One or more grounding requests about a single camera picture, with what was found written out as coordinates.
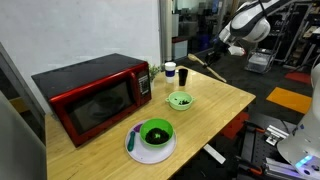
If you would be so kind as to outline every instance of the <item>small bowl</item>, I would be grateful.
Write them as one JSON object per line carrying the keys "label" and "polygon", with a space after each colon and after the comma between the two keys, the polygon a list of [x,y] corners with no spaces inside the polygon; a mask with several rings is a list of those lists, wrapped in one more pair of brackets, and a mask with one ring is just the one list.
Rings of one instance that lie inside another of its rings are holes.
{"label": "small bowl", "polygon": [[[154,128],[159,128],[161,130],[166,131],[169,134],[169,139],[162,143],[162,144],[150,144],[146,141],[146,136],[147,133],[154,129]],[[160,148],[160,147],[164,147],[172,138],[173,135],[173,127],[172,125],[164,119],[160,119],[160,118],[153,118],[150,119],[148,121],[146,121],[145,123],[142,124],[141,128],[140,128],[140,138],[141,140],[148,146],[150,147],[154,147],[154,148]]]}
{"label": "small bowl", "polygon": [[190,94],[183,91],[176,91],[169,95],[166,101],[170,104],[170,106],[178,111],[184,111],[191,107],[191,104],[195,98],[193,98]]}

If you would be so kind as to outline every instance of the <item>white cup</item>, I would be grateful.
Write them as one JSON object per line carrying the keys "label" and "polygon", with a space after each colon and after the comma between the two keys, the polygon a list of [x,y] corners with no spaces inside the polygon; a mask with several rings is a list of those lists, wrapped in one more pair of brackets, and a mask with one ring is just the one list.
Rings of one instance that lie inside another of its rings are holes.
{"label": "white cup", "polygon": [[176,63],[174,62],[167,62],[164,64],[165,71],[166,71],[166,81],[167,83],[173,83],[174,75],[176,71]]}

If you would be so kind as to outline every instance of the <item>microwave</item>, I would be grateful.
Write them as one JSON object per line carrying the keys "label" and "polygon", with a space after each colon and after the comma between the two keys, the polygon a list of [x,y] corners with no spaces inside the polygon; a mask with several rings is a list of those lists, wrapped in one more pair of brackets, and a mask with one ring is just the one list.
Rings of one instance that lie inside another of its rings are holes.
{"label": "microwave", "polygon": [[32,79],[78,147],[151,100],[148,63],[111,54]]}

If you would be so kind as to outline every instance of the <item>light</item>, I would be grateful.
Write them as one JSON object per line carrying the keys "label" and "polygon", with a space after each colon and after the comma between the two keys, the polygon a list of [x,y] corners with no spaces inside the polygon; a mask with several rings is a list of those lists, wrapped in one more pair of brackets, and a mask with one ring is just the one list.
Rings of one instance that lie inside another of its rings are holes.
{"label": "light", "polygon": [[312,156],[306,156],[305,158],[303,158],[299,162],[297,162],[296,167],[297,168],[301,167],[302,165],[304,165],[305,163],[307,163],[311,159],[312,159]]}

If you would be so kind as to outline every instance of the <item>white robot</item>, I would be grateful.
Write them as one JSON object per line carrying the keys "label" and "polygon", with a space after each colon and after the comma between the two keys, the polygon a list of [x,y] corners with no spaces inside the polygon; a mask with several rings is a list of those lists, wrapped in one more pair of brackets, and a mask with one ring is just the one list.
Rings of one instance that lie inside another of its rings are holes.
{"label": "white robot", "polygon": [[[219,58],[221,52],[243,55],[244,50],[234,43],[238,39],[262,41],[270,32],[266,17],[295,1],[256,0],[244,3],[215,39],[213,51],[207,54],[207,63]],[[277,149],[303,178],[320,179],[320,64],[312,70],[312,83],[313,100],[308,113],[297,128],[277,144]]]}

